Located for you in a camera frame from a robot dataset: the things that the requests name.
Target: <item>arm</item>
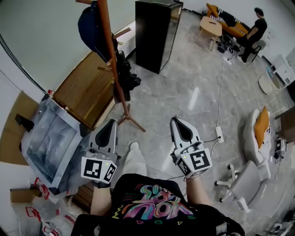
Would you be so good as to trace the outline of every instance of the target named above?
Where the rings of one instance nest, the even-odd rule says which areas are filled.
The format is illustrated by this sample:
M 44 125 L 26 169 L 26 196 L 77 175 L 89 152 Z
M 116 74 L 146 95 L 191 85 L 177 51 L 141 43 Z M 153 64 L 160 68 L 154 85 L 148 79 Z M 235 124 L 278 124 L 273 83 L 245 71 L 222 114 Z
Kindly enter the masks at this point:
M 94 187 L 91 203 L 91 215 L 104 216 L 112 207 L 110 188 L 99 189 Z
M 188 202 L 192 205 L 203 204 L 210 206 L 210 200 L 200 178 L 193 180 L 194 178 L 195 177 L 187 178 L 186 191 L 188 194 Z
M 254 27 L 251 32 L 247 35 L 247 39 L 249 39 L 251 36 L 253 36 L 254 34 L 256 34 L 256 32 L 258 31 L 258 28 Z

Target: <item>coat rack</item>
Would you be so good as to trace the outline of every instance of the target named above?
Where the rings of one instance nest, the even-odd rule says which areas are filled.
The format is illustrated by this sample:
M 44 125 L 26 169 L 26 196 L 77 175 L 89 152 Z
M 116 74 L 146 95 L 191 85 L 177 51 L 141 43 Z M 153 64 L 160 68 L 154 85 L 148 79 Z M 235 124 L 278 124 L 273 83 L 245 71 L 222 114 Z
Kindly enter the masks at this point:
M 90 1 L 90 0 L 76 0 L 76 2 L 85 3 L 85 4 L 89 4 L 89 5 L 91 5 L 91 3 L 92 3 L 92 1 Z M 108 8 L 107 8 L 107 1 L 106 0 L 97 0 L 97 6 L 98 6 L 99 11 L 100 11 L 100 18 L 101 18 L 101 22 L 102 22 L 102 28 L 103 28 L 103 31 L 104 31 L 108 51 L 109 51 L 109 54 L 111 56 L 111 59 L 106 63 L 107 66 L 111 65 L 111 68 L 99 68 L 99 69 L 103 69 L 103 70 L 106 70 L 106 71 L 112 71 L 113 74 L 114 74 L 115 84 L 116 84 L 117 90 L 119 92 L 119 96 L 120 96 L 120 99 L 121 99 L 121 102 L 122 102 L 122 105 L 123 105 L 123 109 L 124 109 L 124 118 L 121 119 L 118 122 L 118 125 L 123 123 L 125 120 L 130 120 L 139 129 L 141 129 L 143 132 L 145 132 L 146 130 L 130 116 L 130 104 L 128 106 L 126 105 L 123 90 L 122 90 L 122 88 L 121 88 L 121 86 L 119 84 L 118 72 L 117 72 L 117 60 L 116 60 L 116 54 L 115 54 L 114 45 L 113 45 L 113 42 L 112 42 L 112 32 L 111 32 L 109 11 L 108 11 Z M 130 28 L 122 30 L 121 32 L 117 33 L 114 36 L 114 38 L 118 38 L 121 35 L 129 32 L 130 30 L 131 30 Z

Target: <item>orange chair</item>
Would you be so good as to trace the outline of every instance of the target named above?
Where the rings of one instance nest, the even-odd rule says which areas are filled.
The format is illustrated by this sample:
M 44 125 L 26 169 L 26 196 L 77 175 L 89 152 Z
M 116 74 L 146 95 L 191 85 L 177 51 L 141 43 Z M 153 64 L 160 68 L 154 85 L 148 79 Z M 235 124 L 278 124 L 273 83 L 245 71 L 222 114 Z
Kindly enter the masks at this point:
M 218 9 L 217 6 L 207 3 L 207 7 L 208 7 L 207 16 L 214 20 L 217 20 L 222 25 L 222 29 L 230 33 L 231 35 L 233 35 L 235 38 L 243 37 L 244 35 L 248 33 L 248 30 L 237 19 L 236 19 L 236 25 L 234 27 L 227 26 L 225 21 L 221 17 L 219 17 L 218 12 L 220 12 L 221 10 Z

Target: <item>graphic print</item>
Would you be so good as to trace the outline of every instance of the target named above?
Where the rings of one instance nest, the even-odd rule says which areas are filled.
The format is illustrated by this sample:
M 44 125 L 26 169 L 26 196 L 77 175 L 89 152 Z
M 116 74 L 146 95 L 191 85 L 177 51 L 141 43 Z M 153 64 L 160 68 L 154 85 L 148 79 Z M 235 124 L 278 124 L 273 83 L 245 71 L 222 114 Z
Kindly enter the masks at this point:
M 92 178 L 100 178 L 102 162 L 99 160 L 86 159 L 84 176 L 92 177 Z
M 119 219 L 120 215 L 123 215 L 123 219 L 137 217 L 140 218 L 140 220 L 136 220 L 137 224 L 143 224 L 144 220 L 154 218 L 155 224 L 162 224 L 163 222 L 159 218 L 172 219 L 177 217 L 179 212 L 188 217 L 194 217 L 193 213 L 180 202 L 179 197 L 157 184 L 139 184 L 135 190 L 144 194 L 141 199 L 136 200 L 140 198 L 137 194 L 126 193 L 122 201 L 129 200 L 132 201 L 131 204 L 125 205 L 124 208 L 122 208 L 123 205 L 119 207 L 112 218 Z
M 192 160 L 195 170 L 199 170 L 210 165 L 205 151 L 192 153 L 190 154 L 190 158 Z

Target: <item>wrist strap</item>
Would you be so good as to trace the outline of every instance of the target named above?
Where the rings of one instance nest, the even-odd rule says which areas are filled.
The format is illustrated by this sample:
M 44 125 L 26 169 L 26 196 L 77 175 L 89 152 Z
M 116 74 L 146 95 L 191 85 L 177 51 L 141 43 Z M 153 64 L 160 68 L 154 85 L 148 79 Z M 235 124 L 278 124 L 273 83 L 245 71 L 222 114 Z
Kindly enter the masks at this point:
M 101 183 L 101 182 L 94 182 L 92 181 L 91 183 L 93 186 L 97 187 L 98 189 L 105 189 L 105 188 L 109 188 L 111 186 L 110 183 Z

